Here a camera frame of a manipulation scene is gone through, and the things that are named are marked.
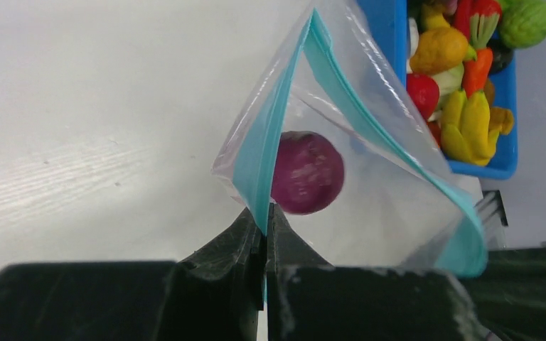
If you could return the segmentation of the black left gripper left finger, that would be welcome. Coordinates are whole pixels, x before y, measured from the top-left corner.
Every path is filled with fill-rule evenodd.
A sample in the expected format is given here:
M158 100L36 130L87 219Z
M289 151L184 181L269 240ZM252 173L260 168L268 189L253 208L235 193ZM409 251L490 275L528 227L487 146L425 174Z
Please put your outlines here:
M12 264L0 340L256 340L265 244L244 210L181 261Z

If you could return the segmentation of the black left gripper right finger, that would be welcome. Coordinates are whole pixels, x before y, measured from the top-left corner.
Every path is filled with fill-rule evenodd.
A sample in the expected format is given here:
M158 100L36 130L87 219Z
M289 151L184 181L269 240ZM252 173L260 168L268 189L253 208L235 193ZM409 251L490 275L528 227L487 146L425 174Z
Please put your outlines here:
M270 340L484 340L466 289L450 273L333 266L270 205Z

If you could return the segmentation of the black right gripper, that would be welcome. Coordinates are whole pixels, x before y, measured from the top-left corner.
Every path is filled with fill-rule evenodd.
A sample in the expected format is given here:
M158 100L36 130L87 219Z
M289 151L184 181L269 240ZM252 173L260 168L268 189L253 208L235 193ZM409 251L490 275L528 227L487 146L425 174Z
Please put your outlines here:
M546 341L546 248L490 251L486 270L461 284L501 340Z

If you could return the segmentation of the clear zip top bag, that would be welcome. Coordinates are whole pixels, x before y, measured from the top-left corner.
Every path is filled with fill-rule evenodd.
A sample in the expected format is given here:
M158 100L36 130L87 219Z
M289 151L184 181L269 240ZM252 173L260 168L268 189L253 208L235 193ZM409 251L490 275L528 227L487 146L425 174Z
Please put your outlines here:
M363 25L354 1L312 1L252 91L213 175L266 230L280 136L324 137L344 184L318 212L285 209L291 227L336 266L483 272L488 250L471 196Z

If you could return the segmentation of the yellow toy banana bunch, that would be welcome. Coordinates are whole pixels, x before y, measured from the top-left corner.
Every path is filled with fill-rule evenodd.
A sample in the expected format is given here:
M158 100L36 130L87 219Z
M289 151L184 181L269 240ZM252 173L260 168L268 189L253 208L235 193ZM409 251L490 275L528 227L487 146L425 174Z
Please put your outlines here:
M441 148L451 160L487 166L496 153L499 133L489 131L490 107L482 91L470 97L452 92L440 118Z

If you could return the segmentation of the red toy apple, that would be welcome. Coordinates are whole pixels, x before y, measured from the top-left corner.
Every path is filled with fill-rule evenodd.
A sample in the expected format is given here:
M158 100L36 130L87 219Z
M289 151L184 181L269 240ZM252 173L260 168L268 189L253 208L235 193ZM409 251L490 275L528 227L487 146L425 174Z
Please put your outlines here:
M411 73L407 75L406 89L422 118L428 121L440 98L437 83L428 75Z

